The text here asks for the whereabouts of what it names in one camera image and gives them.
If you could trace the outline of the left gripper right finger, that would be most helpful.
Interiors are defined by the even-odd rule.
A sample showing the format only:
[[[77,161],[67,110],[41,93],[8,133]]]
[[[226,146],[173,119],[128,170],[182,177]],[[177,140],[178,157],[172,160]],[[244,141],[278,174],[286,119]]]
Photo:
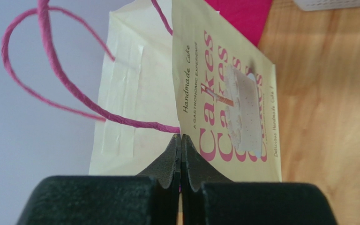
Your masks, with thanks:
[[[196,150],[191,137],[181,137],[181,194],[185,225],[208,225],[210,218],[204,198],[204,183],[232,183]]]

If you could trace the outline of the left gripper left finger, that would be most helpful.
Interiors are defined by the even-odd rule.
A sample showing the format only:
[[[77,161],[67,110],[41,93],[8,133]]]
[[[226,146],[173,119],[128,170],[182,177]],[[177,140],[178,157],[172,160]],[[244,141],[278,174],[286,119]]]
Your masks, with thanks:
[[[165,151],[137,174],[155,181],[150,210],[152,225],[176,225],[180,195],[181,135],[174,134]]]

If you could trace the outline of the beige Cakes paper bag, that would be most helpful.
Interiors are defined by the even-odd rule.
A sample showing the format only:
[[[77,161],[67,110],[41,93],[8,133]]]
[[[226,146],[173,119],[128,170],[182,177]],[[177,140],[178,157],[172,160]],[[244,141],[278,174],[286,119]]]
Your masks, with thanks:
[[[135,175],[172,134],[233,181],[281,181],[276,68],[203,0],[136,0],[109,14],[98,101],[60,80],[96,120],[90,175]],[[116,114],[126,121],[105,118]]]

